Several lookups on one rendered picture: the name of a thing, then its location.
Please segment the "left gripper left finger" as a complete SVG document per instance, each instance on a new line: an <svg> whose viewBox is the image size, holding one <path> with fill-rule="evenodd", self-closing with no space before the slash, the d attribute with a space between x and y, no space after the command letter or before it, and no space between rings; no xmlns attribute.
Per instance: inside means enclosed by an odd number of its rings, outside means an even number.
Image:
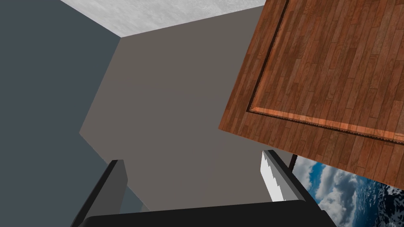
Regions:
<svg viewBox="0 0 404 227"><path fill-rule="evenodd" d="M91 216L119 214L127 182L124 161L112 160L70 227L79 227L86 218Z"/></svg>

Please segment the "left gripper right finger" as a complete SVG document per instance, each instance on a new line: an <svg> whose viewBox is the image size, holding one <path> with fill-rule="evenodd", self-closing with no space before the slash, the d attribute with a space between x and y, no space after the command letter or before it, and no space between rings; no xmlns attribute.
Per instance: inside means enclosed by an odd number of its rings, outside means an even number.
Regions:
<svg viewBox="0 0 404 227"><path fill-rule="evenodd" d="M321 211L315 199L274 150L262 151L260 173L273 202L303 200Z"/></svg>

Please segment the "sky and clouds picture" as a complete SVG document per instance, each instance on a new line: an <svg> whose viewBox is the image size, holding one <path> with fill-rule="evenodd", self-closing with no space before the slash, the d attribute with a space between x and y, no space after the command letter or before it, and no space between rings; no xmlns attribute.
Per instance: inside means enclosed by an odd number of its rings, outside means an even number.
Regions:
<svg viewBox="0 0 404 227"><path fill-rule="evenodd" d="M304 157L293 174L336 227L404 227L404 191Z"/></svg>

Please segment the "brown wooden door leaf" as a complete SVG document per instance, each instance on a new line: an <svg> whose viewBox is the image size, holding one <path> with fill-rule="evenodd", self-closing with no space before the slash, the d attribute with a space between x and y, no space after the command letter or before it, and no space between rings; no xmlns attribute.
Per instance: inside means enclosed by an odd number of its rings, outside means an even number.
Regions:
<svg viewBox="0 0 404 227"><path fill-rule="evenodd" d="M219 129L404 190L404 0L266 0Z"/></svg>

